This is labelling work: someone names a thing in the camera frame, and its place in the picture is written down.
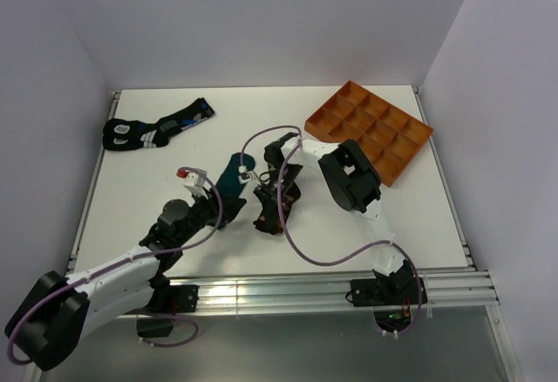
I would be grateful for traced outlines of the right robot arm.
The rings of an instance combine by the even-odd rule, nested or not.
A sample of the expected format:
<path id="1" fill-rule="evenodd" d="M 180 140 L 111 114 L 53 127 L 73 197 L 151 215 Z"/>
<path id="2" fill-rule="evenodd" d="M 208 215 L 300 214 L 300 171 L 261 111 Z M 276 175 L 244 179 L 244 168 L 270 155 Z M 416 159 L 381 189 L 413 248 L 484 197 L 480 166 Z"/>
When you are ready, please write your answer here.
<path id="1" fill-rule="evenodd" d="M 262 205 L 254 222 L 258 231 L 284 235 L 304 261 L 319 267 L 341 265 L 370 251 L 373 278 L 352 284 L 354 305 L 425 303 L 424 281 L 409 255 L 394 242 L 385 219 L 379 173 L 356 141 L 331 144 L 287 133 L 265 147 L 263 159 L 269 167 L 268 179 L 254 191 Z M 293 205 L 302 196 L 296 178 L 306 167 L 322 174 L 333 201 L 357 217 L 357 226 L 368 239 L 364 246 L 338 260 L 318 261 L 304 254 L 287 229 Z"/>

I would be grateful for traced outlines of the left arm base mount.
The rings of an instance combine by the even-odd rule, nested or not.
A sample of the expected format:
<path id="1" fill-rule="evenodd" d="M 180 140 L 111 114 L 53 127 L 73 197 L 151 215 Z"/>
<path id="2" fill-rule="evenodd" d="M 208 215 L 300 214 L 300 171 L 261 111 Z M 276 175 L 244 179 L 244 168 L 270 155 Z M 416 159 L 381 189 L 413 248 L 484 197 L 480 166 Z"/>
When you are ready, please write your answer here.
<path id="1" fill-rule="evenodd" d="M 136 317 L 135 329 L 139 341 L 159 348 L 170 348 L 193 341 L 200 326 L 188 315 L 196 312 L 199 286 L 169 285 L 157 289 L 147 306 L 128 312 Z M 192 333 L 181 341 L 165 342 L 174 331 L 191 329 Z"/>

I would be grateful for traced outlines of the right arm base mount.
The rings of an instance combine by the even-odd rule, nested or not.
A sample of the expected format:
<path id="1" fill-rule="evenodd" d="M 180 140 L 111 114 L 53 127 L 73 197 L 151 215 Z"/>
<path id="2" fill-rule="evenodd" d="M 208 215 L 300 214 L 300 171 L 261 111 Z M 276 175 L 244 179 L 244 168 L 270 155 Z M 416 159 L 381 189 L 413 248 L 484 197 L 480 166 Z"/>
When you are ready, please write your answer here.
<path id="1" fill-rule="evenodd" d="M 412 307 L 428 302 L 422 278 L 419 283 L 420 289 L 414 279 L 399 287 L 380 278 L 353 279 L 344 298 L 355 308 L 373 308 L 374 321 L 382 331 L 400 333 L 412 323 Z"/>

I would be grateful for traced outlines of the brown argyle sock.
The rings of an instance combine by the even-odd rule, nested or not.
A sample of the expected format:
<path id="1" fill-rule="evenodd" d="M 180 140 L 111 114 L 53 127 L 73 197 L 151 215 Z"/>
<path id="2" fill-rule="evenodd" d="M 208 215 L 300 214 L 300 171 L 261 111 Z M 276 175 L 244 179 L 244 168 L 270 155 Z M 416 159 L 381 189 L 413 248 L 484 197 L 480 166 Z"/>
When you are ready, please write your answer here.
<path id="1" fill-rule="evenodd" d="M 302 171 L 300 166 L 288 165 L 282 182 L 282 212 L 286 222 L 295 202 L 301 196 L 301 190 L 296 185 L 296 178 Z M 280 235 L 283 232 L 277 207 L 276 190 L 279 178 L 278 169 L 270 169 L 260 174 L 260 183 L 254 190 L 254 195 L 262 205 L 262 210 L 253 224 L 255 229 L 269 235 Z"/>

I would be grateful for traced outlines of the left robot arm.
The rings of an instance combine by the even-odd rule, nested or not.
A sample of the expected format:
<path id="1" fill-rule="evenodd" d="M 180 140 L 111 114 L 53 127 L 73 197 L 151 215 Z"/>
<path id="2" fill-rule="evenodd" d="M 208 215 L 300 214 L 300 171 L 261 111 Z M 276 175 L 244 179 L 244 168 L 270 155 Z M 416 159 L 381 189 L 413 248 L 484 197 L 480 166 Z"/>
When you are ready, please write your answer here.
<path id="1" fill-rule="evenodd" d="M 79 341 L 122 314 L 158 314 L 170 300 L 165 273 L 205 227 L 216 231 L 245 206 L 241 197 L 210 191 L 194 204 L 167 202 L 138 246 L 96 268 L 67 276 L 52 270 L 32 286 L 6 324 L 7 356 L 15 365 L 48 371 L 65 361 Z"/>

